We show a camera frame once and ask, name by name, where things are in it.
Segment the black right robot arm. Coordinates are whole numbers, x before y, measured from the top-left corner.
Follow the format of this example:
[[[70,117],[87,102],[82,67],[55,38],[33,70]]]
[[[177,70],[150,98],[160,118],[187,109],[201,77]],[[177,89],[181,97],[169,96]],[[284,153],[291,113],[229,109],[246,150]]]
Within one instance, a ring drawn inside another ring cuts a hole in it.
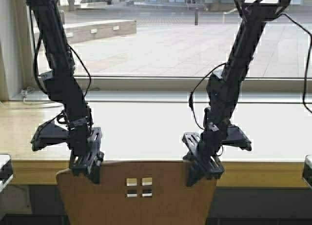
[[[203,131],[186,132],[182,137],[188,148],[183,159],[191,162],[187,187],[202,178],[221,178],[224,167],[218,152],[223,146],[251,151],[252,142],[237,125],[231,123],[231,117],[267,22],[277,19],[291,1],[234,0],[241,24],[228,60],[220,65],[222,69],[215,67],[208,74],[206,91],[209,105],[204,110]]]

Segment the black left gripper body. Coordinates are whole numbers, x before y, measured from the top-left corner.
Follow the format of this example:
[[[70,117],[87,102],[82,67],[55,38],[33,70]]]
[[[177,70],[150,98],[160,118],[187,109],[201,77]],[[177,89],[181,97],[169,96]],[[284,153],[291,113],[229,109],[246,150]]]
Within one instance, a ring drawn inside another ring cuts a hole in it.
[[[70,162],[78,162],[86,166],[92,162],[103,162],[101,152],[102,131],[100,127],[88,128],[85,125],[69,129],[68,147],[71,150]]]

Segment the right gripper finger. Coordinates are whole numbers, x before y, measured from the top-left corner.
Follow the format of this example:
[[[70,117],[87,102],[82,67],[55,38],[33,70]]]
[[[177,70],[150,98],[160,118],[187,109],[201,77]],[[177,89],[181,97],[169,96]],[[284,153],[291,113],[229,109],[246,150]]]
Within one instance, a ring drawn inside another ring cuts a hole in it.
[[[188,166],[186,186],[192,187],[198,181],[205,179],[205,178],[206,178],[205,172],[202,170],[198,161],[195,161],[195,160],[192,161],[190,165]]]

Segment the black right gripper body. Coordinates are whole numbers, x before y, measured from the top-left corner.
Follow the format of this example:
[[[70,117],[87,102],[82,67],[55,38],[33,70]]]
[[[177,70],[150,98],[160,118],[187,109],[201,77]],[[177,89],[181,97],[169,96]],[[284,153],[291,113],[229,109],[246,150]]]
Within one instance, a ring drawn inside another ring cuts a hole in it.
[[[187,153],[182,157],[186,161],[198,161],[206,176],[221,176],[224,167],[216,155],[213,146],[204,140],[202,134],[185,132],[182,142],[187,147]]]

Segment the robot base left corner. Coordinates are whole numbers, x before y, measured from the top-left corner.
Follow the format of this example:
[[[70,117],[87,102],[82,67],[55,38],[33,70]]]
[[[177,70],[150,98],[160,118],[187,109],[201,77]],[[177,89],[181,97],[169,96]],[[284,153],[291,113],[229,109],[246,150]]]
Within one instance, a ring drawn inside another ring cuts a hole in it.
[[[9,154],[0,155],[0,192],[8,186],[14,177],[12,159]]]

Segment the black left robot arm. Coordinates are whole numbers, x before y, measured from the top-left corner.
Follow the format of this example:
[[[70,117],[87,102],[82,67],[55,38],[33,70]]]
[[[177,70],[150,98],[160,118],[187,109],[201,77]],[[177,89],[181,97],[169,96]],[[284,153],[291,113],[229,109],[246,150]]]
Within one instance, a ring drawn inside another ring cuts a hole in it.
[[[100,182],[104,153],[100,150],[102,131],[93,127],[92,110],[78,84],[75,61],[63,28],[58,0],[24,0],[33,11],[44,44],[50,71],[41,74],[49,100],[63,105],[55,117],[41,124],[31,139],[33,151],[66,143],[71,150],[69,168],[74,176],[83,174],[94,184]]]

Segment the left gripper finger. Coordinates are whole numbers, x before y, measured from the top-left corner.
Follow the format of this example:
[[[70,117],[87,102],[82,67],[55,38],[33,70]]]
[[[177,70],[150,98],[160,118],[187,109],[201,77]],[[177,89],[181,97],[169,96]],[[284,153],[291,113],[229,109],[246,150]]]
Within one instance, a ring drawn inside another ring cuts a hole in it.
[[[84,164],[78,162],[69,162],[69,169],[74,176],[78,176],[84,173]]]
[[[92,162],[86,166],[84,176],[94,184],[100,183],[101,162]]]

